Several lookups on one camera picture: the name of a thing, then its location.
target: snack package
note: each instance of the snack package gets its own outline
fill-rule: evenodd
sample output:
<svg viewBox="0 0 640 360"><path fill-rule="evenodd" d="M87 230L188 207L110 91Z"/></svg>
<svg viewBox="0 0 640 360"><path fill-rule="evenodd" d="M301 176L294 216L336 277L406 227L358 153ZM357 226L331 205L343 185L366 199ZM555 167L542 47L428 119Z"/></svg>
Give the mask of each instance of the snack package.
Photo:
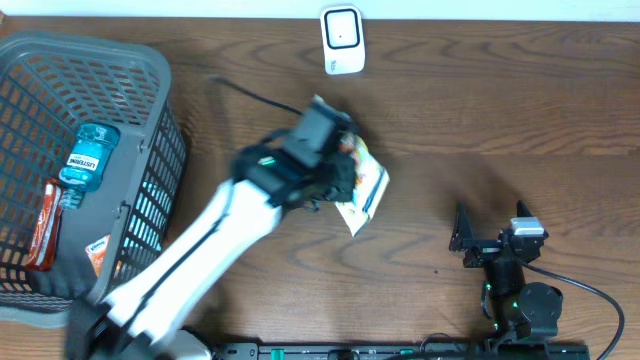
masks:
<svg viewBox="0 0 640 360"><path fill-rule="evenodd" d="M60 227L60 199L64 189L56 179L49 179L45 183L42 209L38 216L38 222L33 231L29 259L24 266L27 270L48 271L51 270L55 259L56 242L58 241L58 229Z"/></svg>
<svg viewBox="0 0 640 360"><path fill-rule="evenodd" d="M355 237L373 218L390 179L387 170L369 154L359 136L347 134L342 139L341 147L343 151L351 150L351 156L356 161L356 186L351 202L335 204L351 235Z"/></svg>
<svg viewBox="0 0 640 360"><path fill-rule="evenodd" d="M91 261L91 266L93 266L93 271L96 273L96 276L100 276L100 272L102 271L102 263L104 262L104 256L107 253L107 245L109 245L110 238L111 235L105 235L100 240L84 248L84 251L89 257L89 261Z"/></svg>

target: white wall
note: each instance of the white wall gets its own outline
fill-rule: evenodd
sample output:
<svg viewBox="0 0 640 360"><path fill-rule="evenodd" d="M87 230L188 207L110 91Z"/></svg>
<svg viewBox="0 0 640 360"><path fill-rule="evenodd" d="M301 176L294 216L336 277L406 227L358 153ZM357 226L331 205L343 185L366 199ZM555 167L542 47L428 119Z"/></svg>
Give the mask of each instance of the white wall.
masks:
<svg viewBox="0 0 640 360"><path fill-rule="evenodd" d="M366 19L640 21L640 0L352 0ZM0 0L7 15L317 18L326 0Z"/></svg>

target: listerine bottle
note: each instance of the listerine bottle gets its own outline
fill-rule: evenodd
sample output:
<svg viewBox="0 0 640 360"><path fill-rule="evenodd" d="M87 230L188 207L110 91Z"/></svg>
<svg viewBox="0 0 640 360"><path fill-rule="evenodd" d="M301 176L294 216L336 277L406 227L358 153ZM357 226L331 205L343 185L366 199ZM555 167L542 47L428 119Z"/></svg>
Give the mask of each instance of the listerine bottle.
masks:
<svg viewBox="0 0 640 360"><path fill-rule="evenodd" d="M118 130L111 126L96 123L80 125L67 166L59 174L67 186L60 201L62 208L77 209L85 192L96 191L100 187L102 172L119 139Z"/></svg>

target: blue liquid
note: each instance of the blue liquid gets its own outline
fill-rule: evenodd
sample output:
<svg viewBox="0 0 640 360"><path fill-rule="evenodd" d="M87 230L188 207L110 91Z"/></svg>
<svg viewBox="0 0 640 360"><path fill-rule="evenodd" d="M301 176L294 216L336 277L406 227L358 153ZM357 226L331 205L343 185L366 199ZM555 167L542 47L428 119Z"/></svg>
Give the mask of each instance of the blue liquid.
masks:
<svg viewBox="0 0 640 360"><path fill-rule="evenodd" d="M96 191L102 183L102 173L109 155L119 140L118 130L111 126L95 123L80 125L67 166L60 170L62 183L76 193Z"/></svg>

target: wooden surface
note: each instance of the wooden surface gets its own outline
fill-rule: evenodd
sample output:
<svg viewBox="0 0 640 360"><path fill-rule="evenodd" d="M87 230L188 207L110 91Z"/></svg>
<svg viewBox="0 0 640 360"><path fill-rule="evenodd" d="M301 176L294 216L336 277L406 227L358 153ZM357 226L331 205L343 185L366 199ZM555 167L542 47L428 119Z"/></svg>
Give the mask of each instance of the wooden surface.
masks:
<svg viewBox="0 0 640 360"><path fill-rule="evenodd" d="M615 297L627 327L612 358L640 357L640 24L366 21L362 73L323 70L318 21L12 18L42 29L147 44L173 71L172 103L192 142L175 238L227 176L228 160L296 118L207 76L303 108L313 94L352 114L391 183L353 239L338 212L296 211L253 246L190 320L214 339L420 341L478 337L483 272L447 251L457 200L495 235L524 199L551 237L536 264ZM565 295L560 339L593 358L617 317ZM2 358L60 354L62 331L2 324Z"/></svg>

